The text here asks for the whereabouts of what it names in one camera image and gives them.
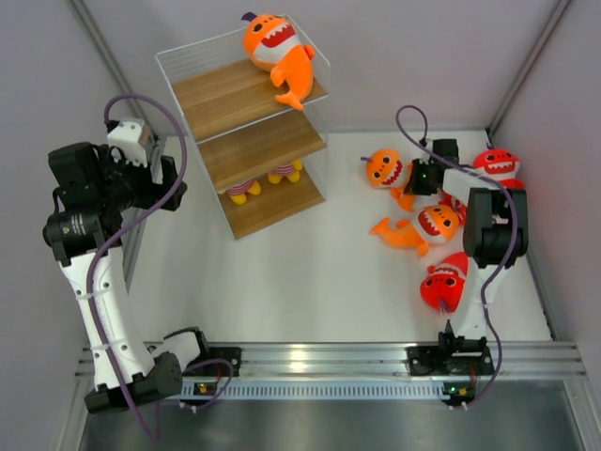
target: orange shark plush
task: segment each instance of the orange shark plush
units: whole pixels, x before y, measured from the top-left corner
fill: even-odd
[[[411,174],[412,163],[403,166],[401,156],[393,148],[381,148],[371,157],[361,157],[365,164],[365,174],[374,188],[389,188],[398,206],[413,211],[414,194],[405,194],[405,185]]]
[[[288,92],[275,96],[275,100],[302,110],[301,102],[313,87],[313,47],[302,45],[292,23],[282,17],[247,12],[242,20],[250,22],[244,34],[244,50],[251,61],[270,73],[276,87],[288,84]]]
[[[459,229],[459,216],[451,207],[436,205],[426,207],[413,219],[402,219],[396,228],[390,228],[390,218],[382,219],[372,228],[372,234],[379,235],[392,247],[415,247],[417,254],[423,257],[430,244],[444,244]]]

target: white floor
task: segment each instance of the white floor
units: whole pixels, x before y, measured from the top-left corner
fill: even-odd
[[[469,163],[486,142],[484,132],[429,137],[456,138]],[[407,161],[420,155],[399,132],[331,134],[327,201],[241,241],[231,238],[191,147],[181,208],[151,217],[142,240],[130,293],[142,337],[197,325],[210,341],[435,340],[444,318],[423,304],[419,285],[427,265],[460,250],[461,234],[422,259],[369,234],[384,216],[408,216],[364,179],[360,157],[382,147]],[[178,155],[176,139],[166,152]],[[503,340],[550,339],[524,258],[491,315]]]

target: bracket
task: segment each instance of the bracket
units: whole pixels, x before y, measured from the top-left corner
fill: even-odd
[[[196,335],[196,341],[198,342],[198,346],[200,347],[200,356],[192,360],[188,367],[194,366],[196,364],[200,364],[206,360],[210,359],[225,359],[234,367],[234,378],[239,376],[240,364],[242,362],[242,348],[237,348],[234,346],[226,347],[226,346],[209,346],[207,342],[207,338],[205,337],[205,333],[201,332],[197,327],[189,327],[187,329],[182,329],[180,331],[174,332],[165,337],[165,339],[169,338],[174,334],[181,334],[182,332],[194,332]],[[209,377],[217,377],[220,375],[220,367],[218,365],[209,365],[202,368],[198,368],[193,371],[186,371],[186,376],[209,376]]]
[[[411,376],[490,376],[494,372],[486,338],[467,340],[455,336],[451,322],[439,332],[437,345],[407,349]]]

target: plush toy mouth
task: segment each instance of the plush toy mouth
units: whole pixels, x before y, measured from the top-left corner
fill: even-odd
[[[282,23],[269,31],[269,33],[261,39],[261,43],[266,47],[273,48],[294,35],[296,35],[296,32],[292,25],[290,23]]]
[[[506,174],[516,170],[516,162],[493,163],[485,166],[488,174]]]
[[[382,185],[389,186],[396,182],[398,176],[400,176],[401,171],[403,170],[403,164],[399,161],[396,162],[394,166],[394,172],[384,181],[382,181]]]
[[[439,228],[436,227],[436,225],[432,221],[432,218],[430,218],[430,215],[427,212],[422,211],[418,215],[417,220],[420,222],[420,226],[422,226],[425,233],[427,233],[428,235],[430,235],[432,237],[436,237],[436,236],[440,235]]]
[[[436,268],[431,275],[440,275],[440,274],[450,274],[450,275],[459,275],[459,271],[455,268],[449,268],[447,266],[441,266]]]

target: red shark plush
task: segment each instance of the red shark plush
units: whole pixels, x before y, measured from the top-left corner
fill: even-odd
[[[504,148],[490,148],[478,155],[473,168],[491,179],[499,181],[506,188],[524,188],[524,183],[516,179],[519,159]]]
[[[466,253],[458,252],[428,267],[428,276],[420,285],[424,302],[435,310],[453,313],[461,300],[468,266]]]

